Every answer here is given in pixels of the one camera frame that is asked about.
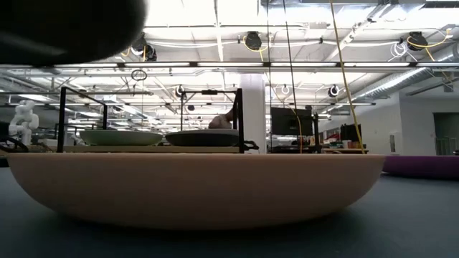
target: person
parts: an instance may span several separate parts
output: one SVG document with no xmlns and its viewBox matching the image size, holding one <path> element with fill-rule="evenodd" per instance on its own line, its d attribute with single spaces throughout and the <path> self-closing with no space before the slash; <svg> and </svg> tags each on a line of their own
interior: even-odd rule
<svg viewBox="0 0 459 258">
<path fill-rule="evenodd" d="M 209 129 L 231 129 L 233 121 L 232 109 L 223 115 L 218 115 L 209 124 Z"/>
</svg>

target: black metal frame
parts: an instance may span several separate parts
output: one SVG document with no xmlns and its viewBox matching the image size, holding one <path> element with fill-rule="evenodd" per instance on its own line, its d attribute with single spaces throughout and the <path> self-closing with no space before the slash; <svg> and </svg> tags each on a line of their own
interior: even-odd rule
<svg viewBox="0 0 459 258">
<path fill-rule="evenodd" d="M 245 152 L 245 140 L 244 140 L 244 111 L 243 111 L 243 102 L 242 102 L 242 89 L 237 89 L 236 91 L 230 90 L 201 90 L 201 91 L 182 91 L 180 95 L 180 131 L 184 129 L 184 97 L 189 93 L 191 96 L 187 101 L 193 98 L 195 94 L 203 95 L 217 95 L 219 93 L 226 94 L 232 93 L 235 94 L 235 101 L 232 105 L 232 114 L 233 114 L 233 123 L 232 128 L 239 130 L 239 153 Z"/>
<path fill-rule="evenodd" d="M 67 91 L 77 93 L 80 97 L 87 98 L 89 100 L 95 101 L 103 106 L 103 118 L 102 118 L 102 128 L 103 130 L 107 129 L 107 119 L 108 119 L 108 106 L 99 100 L 96 100 L 93 97 L 90 97 L 82 92 L 70 89 L 69 87 L 61 87 L 60 90 L 60 106 L 59 106 L 59 127 L 57 131 L 57 152 L 64 152 L 64 141 L 65 141 L 65 103 L 67 102 Z"/>
</svg>

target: white robot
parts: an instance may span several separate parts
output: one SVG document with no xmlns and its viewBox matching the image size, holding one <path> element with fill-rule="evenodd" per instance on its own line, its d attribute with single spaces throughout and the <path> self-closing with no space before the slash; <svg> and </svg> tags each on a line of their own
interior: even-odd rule
<svg viewBox="0 0 459 258">
<path fill-rule="evenodd" d="M 28 146 L 32 139 L 32 130 L 38 128 L 39 119 L 38 115 L 34 114 L 32 109 L 35 107 L 35 102 L 31 100 L 22 100 L 16 107 L 16 115 L 9 124 L 9 135 L 16 136 L 18 132 L 21 133 L 21 142 Z"/>
</svg>

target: blurry black object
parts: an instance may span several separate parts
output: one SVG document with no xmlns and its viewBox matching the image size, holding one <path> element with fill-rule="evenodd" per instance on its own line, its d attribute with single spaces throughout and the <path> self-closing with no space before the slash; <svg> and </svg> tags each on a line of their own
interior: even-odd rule
<svg viewBox="0 0 459 258">
<path fill-rule="evenodd" d="M 262 42 L 258 36 L 258 32 L 249 32 L 245 39 L 245 45 L 251 50 L 258 51 L 261 48 Z"/>
<path fill-rule="evenodd" d="M 51 66 L 92 62 L 123 51 L 146 18 L 144 0 L 6 0 L 0 63 Z"/>
</svg>

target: plate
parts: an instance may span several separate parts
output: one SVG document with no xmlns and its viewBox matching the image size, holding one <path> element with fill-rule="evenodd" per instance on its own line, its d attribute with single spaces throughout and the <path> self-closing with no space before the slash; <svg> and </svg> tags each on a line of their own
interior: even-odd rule
<svg viewBox="0 0 459 258">
<path fill-rule="evenodd" d="M 36 201 L 75 218 L 152 229 L 247 229 L 312 219 L 360 199 L 384 156 L 14 153 Z"/>
<path fill-rule="evenodd" d="M 174 146 L 230 147 L 239 143 L 239 131 L 234 129 L 188 130 L 166 135 Z"/>
<path fill-rule="evenodd" d="M 100 146 L 147 146 L 158 144 L 163 136 L 158 133 L 118 130 L 85 130 L 81 138 L 89 145 Z"/>
</svg>

